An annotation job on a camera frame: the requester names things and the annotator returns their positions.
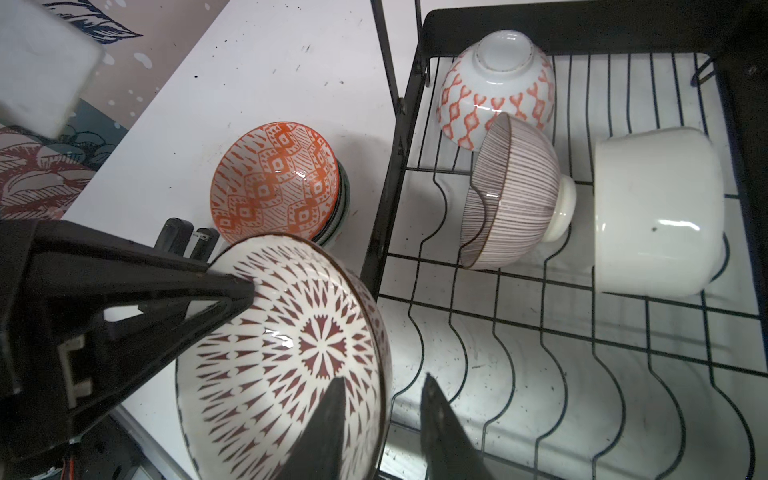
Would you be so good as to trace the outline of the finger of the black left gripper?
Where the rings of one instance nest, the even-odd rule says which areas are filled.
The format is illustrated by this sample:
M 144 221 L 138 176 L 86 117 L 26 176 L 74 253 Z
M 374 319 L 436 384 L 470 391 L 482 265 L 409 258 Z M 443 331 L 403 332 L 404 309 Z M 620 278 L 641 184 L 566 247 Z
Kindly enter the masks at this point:
M 205 335 L 253 284 L 67 221 L 1 224 L 1 449 L 82 434 Z

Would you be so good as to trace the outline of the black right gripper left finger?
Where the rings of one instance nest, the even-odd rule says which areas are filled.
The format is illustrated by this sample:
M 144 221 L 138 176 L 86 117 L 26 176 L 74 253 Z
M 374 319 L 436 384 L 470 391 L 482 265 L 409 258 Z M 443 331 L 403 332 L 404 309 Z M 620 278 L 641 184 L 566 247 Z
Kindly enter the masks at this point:
M 345 426 L 346 385 L 334 378 L 277 479 L 339 479 Z

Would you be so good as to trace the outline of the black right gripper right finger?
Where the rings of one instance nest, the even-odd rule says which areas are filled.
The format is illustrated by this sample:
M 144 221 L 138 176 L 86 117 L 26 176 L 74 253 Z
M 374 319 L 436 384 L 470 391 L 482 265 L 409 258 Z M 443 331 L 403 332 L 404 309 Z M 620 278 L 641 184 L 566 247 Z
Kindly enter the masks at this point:
M 493 479 L 430 374 L 422 388 L 420 422 L 421 452 L 429 479 Z

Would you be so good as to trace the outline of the white maroon sunburst bowl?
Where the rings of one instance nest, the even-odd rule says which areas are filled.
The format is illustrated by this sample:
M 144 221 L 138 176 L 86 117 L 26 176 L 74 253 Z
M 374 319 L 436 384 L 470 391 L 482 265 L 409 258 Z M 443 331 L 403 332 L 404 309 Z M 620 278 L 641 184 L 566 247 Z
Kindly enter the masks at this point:
M 316 244 L 240 241 L 211 264 L 248 280 L 252 304 L 184 352 L 176 395 L 202 479 L 273 479 L 329 384 L 346 388 L 340 475 L 369 479 L 390 419 L 388 334 L 369 289 Z

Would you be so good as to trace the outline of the pink ribbed bowl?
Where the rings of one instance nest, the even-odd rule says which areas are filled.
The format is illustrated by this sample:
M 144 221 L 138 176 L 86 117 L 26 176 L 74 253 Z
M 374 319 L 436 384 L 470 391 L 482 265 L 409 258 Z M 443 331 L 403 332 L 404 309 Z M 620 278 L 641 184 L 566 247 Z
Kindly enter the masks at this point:
M 569 228 L 577 200 L 546 136 L 506 113 L 491 123 L 470 176 L 459 260 L 467 269 L 507 266 Z

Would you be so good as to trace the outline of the white ceramic bowl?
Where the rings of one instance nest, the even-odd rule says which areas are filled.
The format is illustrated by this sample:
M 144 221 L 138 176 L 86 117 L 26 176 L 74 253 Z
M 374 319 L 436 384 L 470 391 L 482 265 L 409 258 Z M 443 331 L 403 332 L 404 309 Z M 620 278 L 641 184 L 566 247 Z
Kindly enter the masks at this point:
M 594 282 L 600 293 L 680 298 L 721 264 L 722 166 L 700 130 L 612 137 L 594 150 Z

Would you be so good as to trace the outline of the white red patterned bowl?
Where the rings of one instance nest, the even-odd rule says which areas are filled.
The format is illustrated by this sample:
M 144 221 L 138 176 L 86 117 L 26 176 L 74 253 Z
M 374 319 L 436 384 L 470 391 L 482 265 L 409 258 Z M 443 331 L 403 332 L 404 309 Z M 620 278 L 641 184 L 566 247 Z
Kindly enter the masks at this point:
M 453 62 L 441 87 L 436 118 L 447 139 L 477 151 L 499 114 L 543 131 L 552 120 L 555 102 L 550 58 L 527 35 L 499 30 Z

